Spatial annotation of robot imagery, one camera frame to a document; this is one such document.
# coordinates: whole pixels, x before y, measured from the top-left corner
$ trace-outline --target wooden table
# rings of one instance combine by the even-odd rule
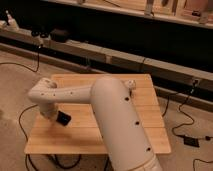
[[[58,87],[92,84],[101,74],[59,74],[52,79]],[[113,75],[121,80],[136,81],[132,100],[155,153],[170,153],[164,121],[150,75]],[[37,115],[25,148],[27,154],[105,154],[98,126],[90,105],[59,104],[59,109],[72,116],[66,127]]]

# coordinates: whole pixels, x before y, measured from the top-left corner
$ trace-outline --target wooden shelf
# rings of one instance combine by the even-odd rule
[[[148,18],[148,19],[159,20],[159,21],[166,21],[171,23],[178,23],[183,25],[190,25],[194,27],[213,29],[212,23],[199,24],[198,21],[186,19],[181,15],[185,0],[178,0],[176,13],[172,12],[172,4],[170,3],[173,1],[170,1],[170,3],[166,7],[160,7],[159,6],[160,1],[156,0],[156,5],[154,5],[153,7],[154,16],[145,15],[143,11],[145,8],[145,5],[143,4],[143,1],[141,1],[142,3],[139,6],[137,5],[129,6],[130,4],[129,1],[128,3],[124,3],[122,1],[122,3],[120,3],[121,7],[115,6],[103,0],[87,0],[83,4],[78,4],[76,0],[43,0],[43,1],[78,6],[82,8],[101,10],[106,12],[125,14],[125,15]],[[119,5],[118,3],[119,1],[121,2],[121,0],[107,0],[107,1],[117,3],[116,5]]]

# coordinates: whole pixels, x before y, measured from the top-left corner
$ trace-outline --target white robotic arm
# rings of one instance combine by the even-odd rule
[[[46,118],[57,117],[55,103],[91,104],[111,163],[116,171],[162,171],[132,104],[130,91],[135,82],[111,76],[82,87],[57,88],[43,78],[29,92]]]

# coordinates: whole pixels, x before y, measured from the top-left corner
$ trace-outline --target small box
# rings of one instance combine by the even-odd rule
[[[65,43],[69,39],[69,35],[67,30],[54,29],[50,32],[51,39],[61,43]]]

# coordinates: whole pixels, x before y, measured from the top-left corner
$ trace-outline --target wire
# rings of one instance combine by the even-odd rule
[[[21,128],[21,130],[22,130],[22,132],[23,132],[23,134],[24,134],[24,136],[25,136],[26,141],[28,141],[28,137],[27,137],[27,133],[25,132],[25,130],[24,130],[23,126],[22,126],[21,118],[22,118],[23,114],[24,114],[26,111],[28,111],[28,110],[30,110],[30,109],[32,109],[32,108],[34,108],[34,107],[37,107],[37,105],[32,105],[32,106],[27,107],[26,109],[24,109],[24,110],[21,112],[21,114],[19,115],[19,118],[18,118],[19,126],[20,126],[20,128]]]
[[[20,67],[23,67],[23,68],[26,68],[28,69],[29,71],[31,72],[34,72],[34,73],[37,73],[38,70],[39,70],[39,65],[40,65],[40,49],[42,48],[42,46],[39,46],[38,47],[38,53],[37,53],[37,66],[36,66],[36,69],[32,69],[28,66],[25,66],[25,65],[22,65],[22,64],[19,64],[19,63],[15,63],[15,62],[2,62],[0,63],[0,65],[17,65],[17,66],[20,66]]]
[[[208,164],[213,163],[213,161],[204,161],[204,160],[201,160],[201,159],[194,159],[193,160],[193,171],[195,171],[195,169],[196,169],[196,167],[195,167],[196,161],[200,161],[200,162],[208,163]]]
[[[114,6],[116,6],[116,7],[121,8],[121,6],[118,5],[118,4],[116,4],[116,3],[110,2],[110,1],[108,1],[108,0],[103,0],[103,1],[104,1],[104,2],[107,2],[107,3],[111,4],[111,5],[114,5]]]
[[[184,111],[181,109],[181,108],[188,102],[190,96],[191,96],[191,95],[189,94],[189,95],[186,97],[186,99],[184,100],[184,102],[183,102],[182,104],[179,105],[178,110],[179,110],[179,112],[181,112],[183,115],[185,115],[185,116],[187,116],[188,118],[190,118],[190,119],[191,119],[191,122],[189,122],[189,123],[182,123],[182,124],[180,124],[180,125],[175,126],[175,127],[172,128],[172,133],[173,133],[173,135],[175,135],[175,136],[177,136],[177,137],[182,137],[183,135],[177,134],[177,133],[175,132],[176,129],[178,129],[178,128],[182,127],[182,126],[193,125],[193,124],[195,123],[194,118],[191,117],[189,114],[187,114],[186,112],[184,112]]]
[[[178,95],[178,94],[180,94],[180,93],[181,93],[181,92],[171,93],[171,94],[169,94],[169,95],[167,96],[166,107],[165,107],[165,110],[164,110],[164,112],[163,112],[163,114],[162,114],[162,117],[164,117],[164,116],[166,115],[167,111],[168,111],[169,102],[170,102],[170,97],[171,97],[171,96],[176,96],[176,95]]]
[[[28,164],[27,164],[27,155],[25,155],[25,167],[27,169],[27,171],[30,171],[29,167],[28,167]]]
[[[81,155],[78,155],[78,158],[77,158],[77,160],[74,164],[72,164],[71,166],[64,166],[60,163],[58,156],[56,154],[54,156],[55,156],[56,165],[59,166],[61,169],[64,169],[64,170],[72,169],[72,168],[76,167],[81,161]]]
[[[104,165],[104,171],[107,171],[108,164],[109,164],[109,157],[107,156],[107,159]]]
[[[27,158],[28,158],[28,160],[29,160],[31,166],[33,167],[33,169],[34,169],[35,171],[39,171],[39,170],[37,169],[37,167],[35,166],[35,164],[33,163],[32,159],[31,159],[31,156],[30,156],[29,154],[27,154]]]
[[[26,131],[24,130],[24,128],[23,128],[23,126],[22,126],[21,118],[22,118],[22,116],[24,115],[24,113],[25,113],[26,111],[28,111],[28,110],[30,110],[30,109],[32,109],[32,108],[34,108],[34,107],[37,107],[37,105],[32,105],[32,106],[27,107],[26,109],[24,109],[24,110],[21,112],[21,114],[19,115],[19,118],[18,118],[18,123],[19,123],[19,126],[20,126],[20,128],[21,128],[21,130],[22,130],[24,136],[25,136],[26,142],[28,141],[28,136],[27,136],[27,133],[26,133]],[[29,155],[29,154],[28,154],[28,155],[25,154],[25,167],[26,167],[27,171],[30,171],[30,169],[29,169],[29,167],[28,167],[28,164],[27,164],[27,159],[29,160],[29,162],[30,162],[30,164],[32,165],[32,167],[34,168],[34,170],[35,170],[35,171],[38,171],[38,169],[36,168],[35,164],[33,163],[32,159],[31,159],[30,155]]]

